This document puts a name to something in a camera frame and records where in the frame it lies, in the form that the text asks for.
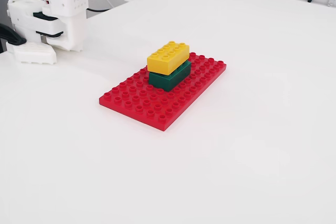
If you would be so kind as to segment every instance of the lego brick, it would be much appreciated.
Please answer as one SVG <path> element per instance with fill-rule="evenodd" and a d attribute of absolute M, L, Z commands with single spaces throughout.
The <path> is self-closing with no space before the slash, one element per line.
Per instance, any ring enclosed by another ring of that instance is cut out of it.
<path fill-rule="evenodd" d="M 148 84 L 147 67 L 105 93 L 99 103 L 165 131 L 226 69 L 222 61 L 190 53 L 191 74 L 173 91 Z"/>
<path fill-rule="evenodd" d="M 188 58 L 188 45 L 170 41 L 147 58 L 147 69 L 168 76 Z"/>
<path fill-rule="evenodd" d="M 181 81 L 183 81 L 191 71 L 191 62 L 186 60 L 182 65 L 180 65 L 174 72 L 169 76 L 165 76 L 160 73 L 149 73 L 149 84 L 153 85 L 157 89 L 163 89 L 164 91 L 171 91 L 175 88 Z"/>

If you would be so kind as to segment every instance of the white tabletop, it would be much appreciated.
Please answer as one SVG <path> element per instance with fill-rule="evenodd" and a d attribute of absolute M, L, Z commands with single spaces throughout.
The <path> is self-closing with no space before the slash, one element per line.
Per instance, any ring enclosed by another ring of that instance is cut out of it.
<path fill-rule="evenodd" d="M 54 66 L 0 55 L 0 223 L 335 223 L 335 17 L 135 0 Z M 169 40 L 227 70 L 165 132 L 99 105 Z"/>

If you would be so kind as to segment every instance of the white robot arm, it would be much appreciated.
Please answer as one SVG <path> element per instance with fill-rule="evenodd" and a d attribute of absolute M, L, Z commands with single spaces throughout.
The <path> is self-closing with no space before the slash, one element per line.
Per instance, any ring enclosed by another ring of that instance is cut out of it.
<path fill-rule="evenodd" d="M 51 46 L 67 51 L 81 51 L 86 38 L 88 7 L 88 0 L 9 0 L 7 13 L 15 31 L 34 48 L 41 46 L 45 37 L 47 44 Z M 15 47 L 8 45 L 7 49 L 15 53 Z M 45 60 L 22 55 L 17 59 L 25 62 L 55 63 L 56 53 L 52 57 L 46 56 Z"/>

